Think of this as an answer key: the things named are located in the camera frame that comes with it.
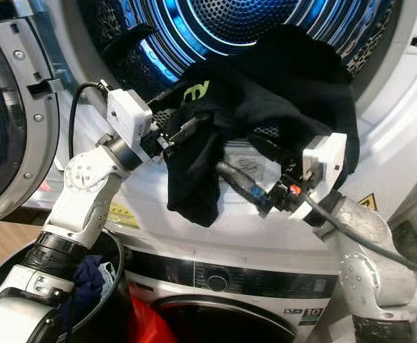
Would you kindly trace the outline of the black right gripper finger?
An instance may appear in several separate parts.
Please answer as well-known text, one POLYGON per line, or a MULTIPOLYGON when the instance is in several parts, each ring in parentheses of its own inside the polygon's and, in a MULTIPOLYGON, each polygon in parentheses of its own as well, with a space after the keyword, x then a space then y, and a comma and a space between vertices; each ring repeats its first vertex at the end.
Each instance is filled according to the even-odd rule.
POLYGON ((273 202, 268 193, 261 189, 261 186, 249 174, 225 161, 216 163, 215 171, 234 192, 237 192, 238 195, 254 205, 258 213, 268 214, 273 208, 273 202))
POLYGON ((281 147, 270 137, 250 137, 250 143, 263 156, 279 164, 281 174, 287 179, 298 178, 298 157, 293 151, 281 147))

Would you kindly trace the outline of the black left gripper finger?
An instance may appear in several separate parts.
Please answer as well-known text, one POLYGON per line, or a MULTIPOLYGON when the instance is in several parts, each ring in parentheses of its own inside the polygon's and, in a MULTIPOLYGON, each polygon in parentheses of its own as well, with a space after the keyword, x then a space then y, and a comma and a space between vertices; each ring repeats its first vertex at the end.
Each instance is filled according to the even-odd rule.
POLYGON ((156 95, 155 98, 149 101, 150 106, 179 106, 183 102, 183 94, 187 89, 185 82, 176 82, 171 89, 161 94, 156 95))
POLYGON ((173 143, 181 144, 194 135, 201 126, 210 126, 211 123, 211 114, 198 114, 188 118, 186 121, 183 121, 182 116, 176 117, 173 120, 173 127, 176 128, 176 132, 173 134, 173 143))

